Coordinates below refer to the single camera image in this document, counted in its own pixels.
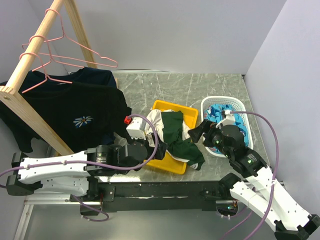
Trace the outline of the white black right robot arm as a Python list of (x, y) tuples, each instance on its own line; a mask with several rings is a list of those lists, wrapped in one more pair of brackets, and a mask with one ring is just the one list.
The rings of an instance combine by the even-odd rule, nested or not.
[(204, 137), (205, 147), (218, 149), (231, 167), (241, 174), (227, 174), (220, 180), (219, 195), (234, 198), (267, 223), (278, 240), (306, 240), (320, 227), (320, 217), (303, 209), (274, 178), (263, 158), (245, 144), (244, 135), (235, 125), (219, 127), (205, 119), (188, 131), (193, 142)]

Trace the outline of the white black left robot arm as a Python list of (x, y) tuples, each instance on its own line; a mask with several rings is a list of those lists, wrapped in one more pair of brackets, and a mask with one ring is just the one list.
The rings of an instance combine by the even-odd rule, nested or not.
[(124, 146), (99, 145), (65, 156), (30, 158), (17, 152), (3, 188), (11, 196), (55, 192), (94, 201), (100, 194), (97, 177), (139, 171), (149, 160), (162, 160), (167, 148), (161, 137), (150, 133)]

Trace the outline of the yellow plastic tray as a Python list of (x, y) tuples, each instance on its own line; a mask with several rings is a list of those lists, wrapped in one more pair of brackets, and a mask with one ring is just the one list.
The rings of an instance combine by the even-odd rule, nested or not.
[[(152, 109), (163, 111), (173, 110), (174, 112), (181, 111), (183, 113), (183, 120), (186, 125), (193, 129), (196, 126), (199, 111), (192, 107), (179, 105), (176, 103), (167, 102), (164, 100), (156, 100)], [(169, 153), (165, 153), (162, 160), (153, 159), (146, 164), (148, 167), (164, 170), (174, 174), (183, 175), (186, 171), (187, 163), (175, 160)]]

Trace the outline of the green and white t shirt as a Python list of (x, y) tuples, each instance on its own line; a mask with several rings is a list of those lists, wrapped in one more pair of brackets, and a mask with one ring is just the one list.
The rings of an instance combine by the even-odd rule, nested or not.
[(167, 144), (166, 152), (176, 161), (186, 163), (199, 171), (205, 162), (188, 133), (190, 128), (184, 121), (181, 111), (153, 109), (146, 117), (155, 127), (159, 139)]

